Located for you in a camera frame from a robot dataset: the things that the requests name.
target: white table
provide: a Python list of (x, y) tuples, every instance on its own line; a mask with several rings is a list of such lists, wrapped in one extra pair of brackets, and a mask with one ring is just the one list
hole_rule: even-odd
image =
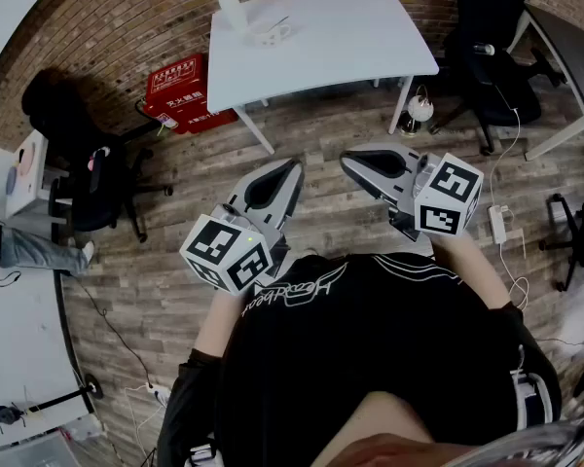
[[(21, 174), (20, 167), (13, 192), (7, 196), (6, 218), (12, 218), (16, 214), (21, 214), (34, 206), (38, 200), (50, 200), (50, 191), (48, 186), (52, 180), (58, 176), (67, 176), (66, 171), (54, 168), (46, 168), (46, 154), (48, 153), (48, 139), (36, 129), (28, 135), (19, 148), (13, 153), (13, 163), (20, 160), (21, 151), (32, 151), (34, 146), (34, 157), (32, 165), (27, 173)], [(62, 199), (60, 202), (70, 204), (70, 199)], [(44, 221), (64, 224), (64, 218), (54, 218), (48, 215), (38, 213), (27, 213), (26, 217), (39, 218)]]
[(542, 9), (526, 5), (517, 24), (513, 43), (508, 48), (509, 53), (530, 25), (543, 39), (565, 74), (580, 107), (581, 116), (548, 140), (527, 151), (528, 161), (538, 158), (584, 130), (584, 31)]
[(233, 108), (266, 149), (273, 146), (244, 104), (277, 95), (360, 80), (403, 78), (389, 133), (393, 133), (414, 76), (439, 71), (428, 46), (398, 0), (251, 0), (249, 29), (285, 21), (291, 35), (259, 48), (240, 36), (219, 11), (212, 17), (207, 109)]

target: power adapter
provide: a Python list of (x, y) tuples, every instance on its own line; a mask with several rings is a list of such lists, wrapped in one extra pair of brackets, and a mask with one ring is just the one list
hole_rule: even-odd
[(171, 390), (168, 387), (164, 387), (163, 385), (157, 384), (149, 384), (146, 383), (147, 392), (149, 394), (153, 394), (156, 398), (156, 401), (163, 405), (166, 408), (166, 404), (168, 403), (168, 399), (171, 396)]
[(504, 226), (504, 218), (502, 217), (502, 212), (505, 210), (508, 210), (508, 208), (500, 205), (490, 206), (487, 209), (489, 212), (489, 220), (491, 221), (493, 242), (499, 245), (506, 242), (506, 227)]

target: red box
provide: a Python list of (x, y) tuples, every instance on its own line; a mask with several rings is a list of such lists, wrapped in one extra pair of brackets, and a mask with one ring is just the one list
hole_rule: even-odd
[(203, 54), (170, 64), (149, 75), (144, 110), (176, 133), (200, 133), (233, 123), (232, 109), (220, 113), (207, 110), (207, 68)]

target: person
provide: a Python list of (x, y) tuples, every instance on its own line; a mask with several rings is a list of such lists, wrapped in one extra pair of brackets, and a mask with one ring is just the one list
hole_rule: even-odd
[(94, 251), (91, 241), (83, 249), (64, 247), (0, 225), (0, 268), (62, 269), (80, 275), (89, 267)]
[(217, 292), (159, 465), (192, 461), (212, 432), (226, 467), (443, 465), (525, 427), (518, 375), (542, 379), (558, 419), (556, 372), (475, 241), (431, 243), (434, 261), (307, 256), (245, 299)]

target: flower vase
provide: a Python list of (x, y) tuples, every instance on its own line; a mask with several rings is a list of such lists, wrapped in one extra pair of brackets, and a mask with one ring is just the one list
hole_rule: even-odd
[(227, 21), (232, 28), (239, 34), (244, 34), (248, 27), (246, 14), (239, 0), (218, 0), (221, 10), (227, 17)]

